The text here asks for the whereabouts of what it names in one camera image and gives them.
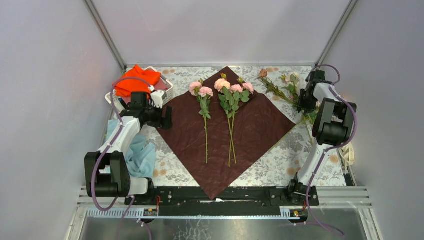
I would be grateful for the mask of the dried brown fake flower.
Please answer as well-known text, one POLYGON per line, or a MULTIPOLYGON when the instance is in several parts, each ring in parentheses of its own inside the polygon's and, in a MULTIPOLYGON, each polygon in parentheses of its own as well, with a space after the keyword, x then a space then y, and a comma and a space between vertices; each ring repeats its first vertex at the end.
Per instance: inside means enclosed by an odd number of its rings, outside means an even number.
POLYGON ((268 77, 268 71, 266 69, 261 69, 258 74, 258 79, 262 82, 262 84, 266 88, 266 93, 272 93, 274 96, 282 99, 283 101, 286 101, 287 103, 297 106, 298 103, 293 104, 289 100, 289 92, 286 89, 283 89, 283 87, 286 86, 286 83, 284 86, 277 86, 274 84, 271 79, 268 77))

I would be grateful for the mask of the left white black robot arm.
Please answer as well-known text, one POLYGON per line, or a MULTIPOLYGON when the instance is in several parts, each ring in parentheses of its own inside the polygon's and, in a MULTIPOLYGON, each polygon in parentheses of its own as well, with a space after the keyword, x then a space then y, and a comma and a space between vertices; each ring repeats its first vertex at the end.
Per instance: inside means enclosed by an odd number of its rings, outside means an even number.
POLYGON ((84 157, 86 191, 89 197, 123 198, 136 195, 144 206, 152 204, 155 192, 147 177, 131 176, 126 153, 131 142, 147 125, 167 130, 172 127, 172 107, 164 106, 164 90, 133 92, 127 107, 117 112, 118 123, 106 142, 84 157))

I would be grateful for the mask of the dark red wrapping paper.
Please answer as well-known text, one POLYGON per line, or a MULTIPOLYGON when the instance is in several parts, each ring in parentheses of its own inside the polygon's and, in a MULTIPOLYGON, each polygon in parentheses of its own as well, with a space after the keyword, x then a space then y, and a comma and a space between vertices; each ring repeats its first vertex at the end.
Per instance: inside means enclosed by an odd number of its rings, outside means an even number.
MULTIPOLYGON (((223 71, 231 83, 239 77, 226 67, 205 79, 208 87, 223 71)), ((240 177, 256 161, 287 135, 295 124, 263 93, 256 90, 251 100, 243 103, 235 117, 234 146, 237 163, 228 167, 230 132, 227 116, 215 97, 211 103, 211 119, 207 121, 208 163, 206 163, 204 120, 200 105, 187 92, 174 97, 173 127, 157 130, 177 159, 188 170, 208 197, 216 197, 240 177)))

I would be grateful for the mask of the pink fake flower bunch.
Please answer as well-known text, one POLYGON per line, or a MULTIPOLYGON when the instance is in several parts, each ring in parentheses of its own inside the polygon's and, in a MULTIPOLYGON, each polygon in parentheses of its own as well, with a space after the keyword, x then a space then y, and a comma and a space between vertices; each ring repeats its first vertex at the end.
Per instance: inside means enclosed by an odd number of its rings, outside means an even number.
POLYGON ((237 163, 237 156, 234 144, 234 126, 236 114, 240 109, 241 103, 248 103, 250 95, 255 91, 254 86, 244 81, 243 78, 239 77, 236 84, 231 84, 228 76, 225 73, 221 73, 219 79, 214 83, 215 90, 218 91, 218 99, 220 106, 224 110, 228 129, 229 129, 229 155, 228 155, 228 167, 231 166, 232 159, 234 163, 237 163))

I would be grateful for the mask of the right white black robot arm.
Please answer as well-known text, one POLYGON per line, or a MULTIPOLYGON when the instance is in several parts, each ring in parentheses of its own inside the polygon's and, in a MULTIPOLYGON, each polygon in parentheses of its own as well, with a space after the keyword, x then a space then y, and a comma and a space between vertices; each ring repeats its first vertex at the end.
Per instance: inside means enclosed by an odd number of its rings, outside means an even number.
POLYGON ((306 78, 306 88, 300 90, 297 110, 312 113, 320 103, 312 126, 313 145, 311 152, 297 173, 297 181, 304 186, 315 186, 320 168, 328 159, 328 152, 343 147, 352 141, 357 126, 357 104, 343 99, 336 91, 337 81, 326 80, 325 72, 314 68, 306 78))

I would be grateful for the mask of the peach fake flower stem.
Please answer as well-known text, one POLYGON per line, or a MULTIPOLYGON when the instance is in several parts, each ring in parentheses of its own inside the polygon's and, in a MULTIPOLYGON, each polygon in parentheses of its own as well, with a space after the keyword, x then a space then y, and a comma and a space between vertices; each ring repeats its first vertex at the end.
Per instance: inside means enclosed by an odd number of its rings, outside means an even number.
POLYGON ((321 102, 318 101, 315 105, 315 110, 313 110, 309 113, 306 113, 305 111, 302 112, 302 122, 305 124, 307 133, 308 133, 309 138, 310 138, 310 144, 311 145, 313 144, 313 141, 314 141, 313 140, 313 126, 314 126, 314 123, 317 119, 320 107, 321 107, 321 102))

